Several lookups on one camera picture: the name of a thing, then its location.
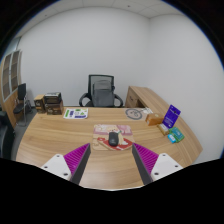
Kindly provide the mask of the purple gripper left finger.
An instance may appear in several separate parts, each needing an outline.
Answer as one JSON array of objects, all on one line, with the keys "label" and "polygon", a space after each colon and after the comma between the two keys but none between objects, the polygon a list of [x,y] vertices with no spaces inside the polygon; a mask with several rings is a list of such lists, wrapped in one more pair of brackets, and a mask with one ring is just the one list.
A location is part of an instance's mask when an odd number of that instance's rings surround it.
[{"label": "purple gripper left finger", "polygon": [[42,169],[65,180],[79,184],[90,153],[90,144],[87,143],[66,155],[54,155],[42,166]]}]

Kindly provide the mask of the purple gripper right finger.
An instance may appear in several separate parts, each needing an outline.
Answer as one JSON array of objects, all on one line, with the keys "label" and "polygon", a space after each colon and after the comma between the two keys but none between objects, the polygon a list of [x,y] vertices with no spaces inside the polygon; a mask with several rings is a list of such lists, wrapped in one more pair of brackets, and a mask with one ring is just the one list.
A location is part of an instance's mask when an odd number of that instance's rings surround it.
[{"label": "purple gripper right finger", "polygon": [[157,154],[137,143],[132,144],[132,154],[144,185],[182,169],[168,154]]}]

